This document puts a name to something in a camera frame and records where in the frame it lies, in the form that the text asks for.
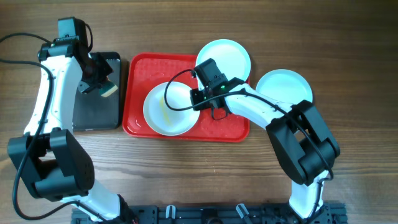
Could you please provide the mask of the white plate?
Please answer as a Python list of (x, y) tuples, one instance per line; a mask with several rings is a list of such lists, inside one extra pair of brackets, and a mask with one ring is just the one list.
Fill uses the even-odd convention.
[(180, 82), (161, 83), (146, 96), (143, 114), (146, 123), (156, 133), (164, 136), (178, 136), (186, 133), (197, 123), (200, 113), (193, 109), (191, 88)]

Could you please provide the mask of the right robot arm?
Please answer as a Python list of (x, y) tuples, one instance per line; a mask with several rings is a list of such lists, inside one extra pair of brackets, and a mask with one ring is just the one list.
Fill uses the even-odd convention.
[(267, 131), (277, 160), (292, 180), (289, 207), (309, 223), (323, 206), (323, 184), (334, 178), (340, 147), (315, 105), (270, 98), (238, 78), (190, 91), (192, 108), (222, 108)]

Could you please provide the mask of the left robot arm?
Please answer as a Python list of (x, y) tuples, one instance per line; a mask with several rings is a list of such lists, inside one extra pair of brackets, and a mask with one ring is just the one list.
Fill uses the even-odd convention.
[(24, 184), (33, 198), (73, 205), (93, 222), (137, 223), (138, 218), (119, 194), (95, 179), (93, 161), (73, 135), (77, 93), (98, 90), (102, 97), (117, 89), (109, 75), (113, 69), (92, 51), (90, 26), (76, 17), (58, 20), (58, 37), (44, 40), (35, 66), (41, 81), (34, 112), (21, 137), (12, 138), (7, 153), (16, 168), (12, 204), (28, 220), (18, 203)]

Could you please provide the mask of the green yellow sponge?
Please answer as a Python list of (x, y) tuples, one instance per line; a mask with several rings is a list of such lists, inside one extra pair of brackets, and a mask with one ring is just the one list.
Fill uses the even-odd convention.
[(101, 88), (99, 89), (99, 94), (102, 97), (108, 97), (112, 95), (116, 90), (118, 90), (118, 86), (114, 84), (112, 81), (105, 81)]

